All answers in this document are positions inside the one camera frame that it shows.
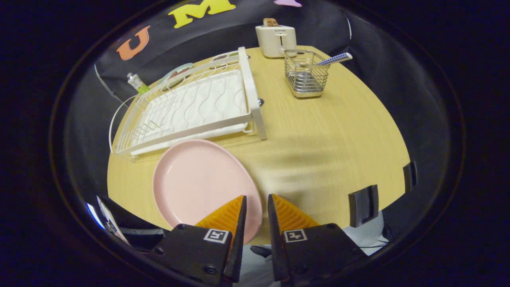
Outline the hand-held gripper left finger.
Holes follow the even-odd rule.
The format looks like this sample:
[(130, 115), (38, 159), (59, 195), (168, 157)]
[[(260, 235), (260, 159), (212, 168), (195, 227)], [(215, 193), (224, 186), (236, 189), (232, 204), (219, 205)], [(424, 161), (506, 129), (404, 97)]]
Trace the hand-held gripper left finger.
[(240, 280), (246, 216), (241, 195), (195, 225), (178, 224), (149, 257), (196, 284), (232, 286)]

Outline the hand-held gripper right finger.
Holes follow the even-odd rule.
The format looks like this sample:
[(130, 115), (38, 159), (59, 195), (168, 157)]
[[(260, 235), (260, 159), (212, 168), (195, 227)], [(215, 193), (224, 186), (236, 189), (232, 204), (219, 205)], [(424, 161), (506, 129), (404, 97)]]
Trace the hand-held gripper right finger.
[(273, 275), (282, 287), (342, 285), (368, 258), (337, 224), (319, 224), (276, 194), (267, 211)]

